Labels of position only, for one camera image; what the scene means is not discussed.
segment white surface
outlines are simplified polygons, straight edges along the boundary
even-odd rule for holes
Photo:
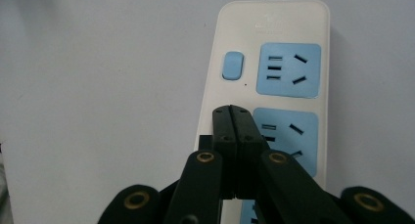
[[[95,223],[192,152],[214,27],[237,0],[0,0],[0,143],[15,223]],[[415,216],[415,0],[331,11],[328,190]]]
[[[259,23],[272,21],[264,32]],[[207,85],[196,135],[210,135],[212,112],[218,107],[236,105],[251,113],[256,108],[313,112],[318,118],[318,153],[315,181],[325,187],[327,153],[327,91],[329,63],[329,11],[315,0],[246,1],[224,6],[218,16],[207,72]],[[260,95],[256,92],[259,53],[267,42],[318,44],[321,48],[319,95],[313,99]],[[244,54],[243,73],[238,80],[222,78],[227,52]],[[195,149],[199,146],[196,139]],[[241,206],[225,202],[222,223],[239,223]]]

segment white wall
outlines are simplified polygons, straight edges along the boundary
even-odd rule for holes
[[[235,0],[0,0],[0,143],[16,223],[94,223],[192,152],[220,8]],[[414,0],[331,10],[328,190],[415,216]]]

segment power switch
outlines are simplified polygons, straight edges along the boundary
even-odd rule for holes
[[[230,51],[225,55],[222,76],[227,80],[237,80],[241,78],[244,55],[241,52]]]

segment power strip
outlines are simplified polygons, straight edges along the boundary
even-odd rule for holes
[[[195,149],[199,135],[211,134],[212,111],[237,105],[251,112],[271,148],[296,157],[324,188],[329,32],[329,10],[316,0],[245,1],[223,7]],[[251,224],[254,219],[253,202],[224,202],[221,223]]]

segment socket hole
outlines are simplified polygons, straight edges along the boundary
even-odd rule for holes
[[[291,154],[292,157],[301,157],[302,156],[302,151],[298,151],[296,153]]]
[[[294,131],[298,132],[300,135],[302,135],[304,133],[304,131],[302,131],[301,129],[299,129],[298,127],[296,127],[293,124],[290,124],[290,128],[293,129]]]
[[[276,129],[277,129],[277,125],[272,125],[272,124],[262,124],[262,128],[263,128],[263,129],[268,129],[268,130],[276,130]]]
[[[294,58],[298,59],[299,61],[301,61],[301,62],[303,62],[305,64],[308,62],[308,60],[306,58],[301,57],[299,55],[295,55]]]
[[[306,80],[307,80],[307,78],[305,76],[302,76],[298,79],[293,80],[293,84],[298,84],[298,83],[306,81]]]
[[[281,67],[278,67],[278,66],[268,66],[268,69],[270,69],[270,70],[281,70]]]
[[[281,79],[281,76],[278,76],[278,75],[267,75],[266,76],[266,79],[268,79],[268,80],[280,80]]]
[[[283,57],[282,56],[269,56],[268,60],[269,61],[282,61]]]
[[[267,136],[264,136],[264,137],[265,137],[265,140],[268,142],[275,142],[275,137],[267,137]]]

